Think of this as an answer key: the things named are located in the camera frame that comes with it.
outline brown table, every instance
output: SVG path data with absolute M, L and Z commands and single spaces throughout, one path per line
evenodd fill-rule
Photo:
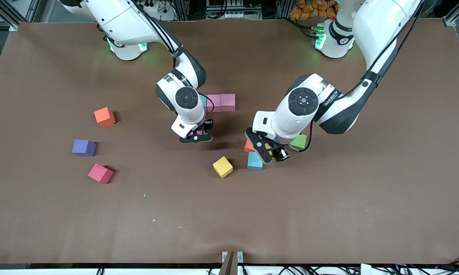
M 0 58 L 0 263 L 445 263 L 459 256 L 459 43 L 420 20 L 348 133 L 315 126 L 302 154 L 246 170 L 243 131 L 300 75 L 341 91 L 364 72 L 285 21 L 198 21 L 168 28 L 207 69 L 205 94 L 235 93 L 214 140 L 179 144 L 155 95 L 172 64 L 151 45 L 135 61 L 109 52 L 94 24 L 21 24 Z M 119 122 L 99 127 L 104 106 Z M 97 155 L 71 155 L 74 139 Z M 220 179 L 225 155 L 235 171 Z M 98 162 L 112 183 L 86 174 Z

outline magenta cube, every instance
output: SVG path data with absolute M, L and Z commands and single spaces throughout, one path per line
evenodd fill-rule
M 221 95 L 221 111 L 234 112 L 236 111 L 236 95 L 222 94 Z
M 113 174 L 113 171 L 110 171 L 106 167 L 103 167 L 102 165 L 96 163 L 93 166 L 92 170 L 90 170 L 88 176 L 100 183 L 107 184 Z
M 212 103 L 214 103 L 214 112 L 221 111 L 221 95 L 220 94 L 208 94 L 207 97 L 212 100 L 212 102 L 207 99 L 207 113 L 212 111 Z

